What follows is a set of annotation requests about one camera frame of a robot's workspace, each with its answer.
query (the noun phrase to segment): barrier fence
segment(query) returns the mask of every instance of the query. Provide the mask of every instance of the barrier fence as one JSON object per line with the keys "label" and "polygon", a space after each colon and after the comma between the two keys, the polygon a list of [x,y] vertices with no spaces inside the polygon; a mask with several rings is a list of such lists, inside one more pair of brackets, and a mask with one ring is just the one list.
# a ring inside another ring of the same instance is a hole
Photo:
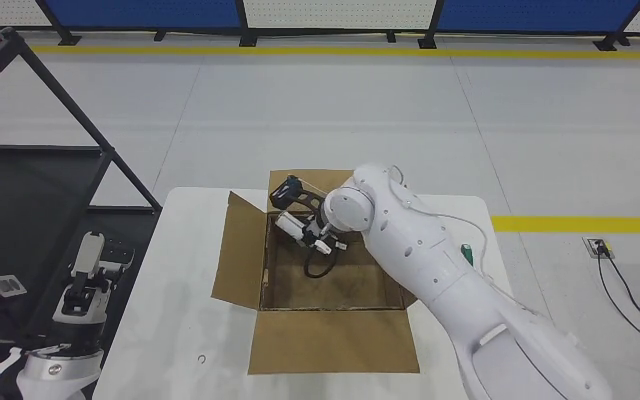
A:
{"label": "barrier fence", "polygon": [[71,31],[192,32],[240,36],[255,46],[261,36],[340,33],[434,35],[492,33],[602,35],[602,51],[640,33],[639,0],[0,0],[0,26],[54,29],[61,45]]}

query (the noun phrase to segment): box flap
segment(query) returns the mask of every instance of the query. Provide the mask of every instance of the box flap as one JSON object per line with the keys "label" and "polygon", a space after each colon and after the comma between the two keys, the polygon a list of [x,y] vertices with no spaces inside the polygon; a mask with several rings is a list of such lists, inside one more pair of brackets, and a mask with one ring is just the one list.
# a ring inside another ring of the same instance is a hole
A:
{"label": "box flap", "polygon": [[[271,174],[269,175],[269,194],[273,193],[273,191],[276,190],[289,175],[297,176],[303,180],[304,182],[302,182],[302,185],[306,190],[325,197],[327,193],[345,183],[345,181],[353,175],[353,170],[289,169],[271,171]],[[293,204],[288,210],[308,211],[306,207],[300,204]],[[277,209],[269,202],[267,211],[277,211]]]}
{"label": "box flap", "polygon": [[261,311],[249,374],[420,372],[406,311]]}
{"label": "box flap", "polygon": [[267,216],[230,192],[211,297],[258,309]]}
{"label": "box flap", "polygon": [[402,288],[402,299],[404,302],[404,308],[409,308],[410,305],[418,301],[416,296],[407,290],[404,286],[400,286]]}

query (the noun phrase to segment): floor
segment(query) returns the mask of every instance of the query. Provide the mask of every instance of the floor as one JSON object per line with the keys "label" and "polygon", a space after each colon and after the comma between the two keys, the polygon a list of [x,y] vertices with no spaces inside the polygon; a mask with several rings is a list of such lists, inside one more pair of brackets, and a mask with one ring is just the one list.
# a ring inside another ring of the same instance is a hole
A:
{"label": "floor", "polygon": [[[30,43],[54,43],[31,35]],[[261,40],[380,46],[380,38]],[[414,46],[400,38],[398,46]],[[588,40],[445,37],[440,48],[592,50]],[[640,41],[634,41],[636,50]],[[81,45],[145,45],[86,35]],[[230,45],[168,36],[159,46]],[[640,61],[344,56],[41,58],[163,202],[177,186],[264,188],[270,169],[402,167],[418,193],[476,195],[493,215],[640,215]],[[20,61],[0,76],[0,143],[91,144]],[[109,171],[96,204],[144,204]],[[585,234],[499,233],[514,293],[573,332],[616,399],[640,399],[640,334],[606,298]],[[637,235],[606,234],[640,296]],[[612,295],[640,313],[605,267]]]}

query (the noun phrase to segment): cardboard box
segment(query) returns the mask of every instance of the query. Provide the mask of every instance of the cardboard box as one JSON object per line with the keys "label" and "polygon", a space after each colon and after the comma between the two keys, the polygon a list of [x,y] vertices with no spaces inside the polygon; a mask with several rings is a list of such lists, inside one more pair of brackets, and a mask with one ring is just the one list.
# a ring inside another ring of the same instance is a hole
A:
{"label": "cardboard box", "polygon": [[[269,193],[287,175],[323,194],[352,171],[272,171]],[[212,297],[258,311],[249,374],[419,372],[406,311],[415,298],[380,268],[362,236],[348,234],[333,270],[310,279],[302,268],[308,249],[273,225],[279,212],[229,194]],[[325,265],[317,255],[310,269]]]}

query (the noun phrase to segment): wall outlet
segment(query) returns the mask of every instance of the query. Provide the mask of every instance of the wall outlet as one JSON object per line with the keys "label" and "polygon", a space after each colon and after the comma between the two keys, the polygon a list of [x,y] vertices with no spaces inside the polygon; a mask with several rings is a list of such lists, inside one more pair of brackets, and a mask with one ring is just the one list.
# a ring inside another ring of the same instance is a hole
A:
{"label": "wall outlet", "polygon": [[[611,259],[616,258],[615,254],[613,254],[613,249],[611,248],[611,245],[604,238],[583,237],[582,241],[584,242],[584,245],[587,247],[587,252],[589,252],[589,255],[591,256],[591,258],[598,258],[598,243],[600,241],[603,241],[604,245],[607,246]],[[600,258],[606,259],[607,256],[603,254],[600,256]]]}

